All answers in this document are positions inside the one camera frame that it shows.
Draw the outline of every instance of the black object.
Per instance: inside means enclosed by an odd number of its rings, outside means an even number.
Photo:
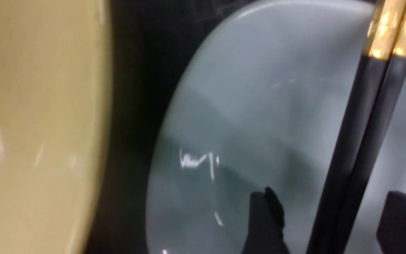
[[[250,194],[248,233],[242,254],[289,254],[283,240],[284,209],[274,191]]]
[[[352,170],[344,206],[330,241],[329,252],[341,254],[347,246],[356,215],[363,199],[369,177],[385,139],[386,130],[406,76],[406,58],[393,55],[388,65],[382,87],[364,133],[355,165]]]
[[[325,254],[388,61],[361,56],[328,169],[307,254]]]
[[[406,254],[406,194],[388,193],[377,240],[383,254]]]

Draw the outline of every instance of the black chopstick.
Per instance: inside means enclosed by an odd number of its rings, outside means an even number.
[[[337,228],[327,253],[342,254],[345,250],[369,177],[393,116],[405,76],[406,11],[396,37],[388,69],[364,133]]]
[[[378,0],[356,71],[306,254],[326,254],[406,0]]]

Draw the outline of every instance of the yellow plate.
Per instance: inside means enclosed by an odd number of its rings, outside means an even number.
[[[106,154],[106,0],[0,0],[0,253],[82,251]]]

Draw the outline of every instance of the ceramic bowl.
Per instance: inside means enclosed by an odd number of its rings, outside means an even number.
[[[304,253],[373,6],[272,0],[204,41],[158,137],[148,184],[151,254],[239,254],[250,193],[272,187],[285,241]],[[380,253],[387,192],[406,193],[406,81],[346,253]]]
[[[106,154],[106,0],[0,0],[0,253],[80,253]]]

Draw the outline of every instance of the white bowl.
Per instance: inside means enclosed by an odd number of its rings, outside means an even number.
[[[250,193],[266,186],[283,203],[290,252],[305,252],[372,11],[261,1],[211,33],[156,145],[151,254],[241,253]],[[406,82],[346,253],[380,253],[375,230],[391,189],[406,192]]]

